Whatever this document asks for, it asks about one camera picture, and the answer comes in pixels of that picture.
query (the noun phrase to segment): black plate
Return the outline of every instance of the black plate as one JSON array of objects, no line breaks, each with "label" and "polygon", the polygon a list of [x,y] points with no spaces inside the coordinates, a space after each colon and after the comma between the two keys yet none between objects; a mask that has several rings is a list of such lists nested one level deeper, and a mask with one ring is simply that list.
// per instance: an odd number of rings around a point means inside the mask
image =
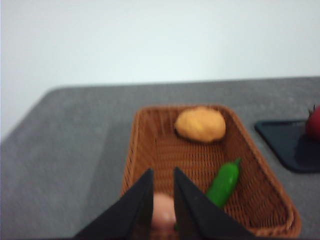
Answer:
[{"label": "black plate", "polygon": [[306,120],[263,120],[254,127],[287,169],[319,173],[320,142],[306,136],[305,124]]}]

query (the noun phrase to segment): gray table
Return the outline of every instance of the gray table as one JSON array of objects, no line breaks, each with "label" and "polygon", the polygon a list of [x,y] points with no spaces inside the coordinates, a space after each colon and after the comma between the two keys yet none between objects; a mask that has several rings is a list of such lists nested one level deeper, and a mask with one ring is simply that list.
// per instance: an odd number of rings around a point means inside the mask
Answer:
[{"label": "gray table", "polygon": [[306,118],[320,77],[55,89],[1,144],[1,236],[74,235],[119,198],[137,109],[188,103],[235,110],[298,208],[300,236],[319,237],[320,174],[283,168],[254,123]]}]

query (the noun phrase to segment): wicker basket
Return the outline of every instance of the wicker basket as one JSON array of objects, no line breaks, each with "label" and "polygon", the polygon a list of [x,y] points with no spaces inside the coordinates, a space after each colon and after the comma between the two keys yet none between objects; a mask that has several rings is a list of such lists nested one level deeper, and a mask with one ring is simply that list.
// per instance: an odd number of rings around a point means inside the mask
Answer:
[{"label": "wicker basket", "polygon": [[[276,179],[237,115],[222,105],[226,134],[210,144],[187,141],[175,133],[179,113],[196,105],[149,106],[134,118],[123,176],[123,195],[148,169],[154,170],[154,191],[173,195],[173,169],[178,166],[206,192],[220,166],[241,157],[237,187],[225,212],[256,236],[297,237],[301,220],[297,209]],[[152,239],[176,239],[177,233],[151,231]]]}]

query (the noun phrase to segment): white background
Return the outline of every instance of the white background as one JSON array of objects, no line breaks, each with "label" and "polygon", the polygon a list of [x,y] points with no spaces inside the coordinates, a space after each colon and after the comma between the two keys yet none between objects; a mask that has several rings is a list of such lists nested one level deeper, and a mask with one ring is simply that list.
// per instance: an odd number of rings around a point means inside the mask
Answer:
[{"label": "white background", "polygon": [[1,139],[49,90],[320,75],[320,0],[2,0]]}]

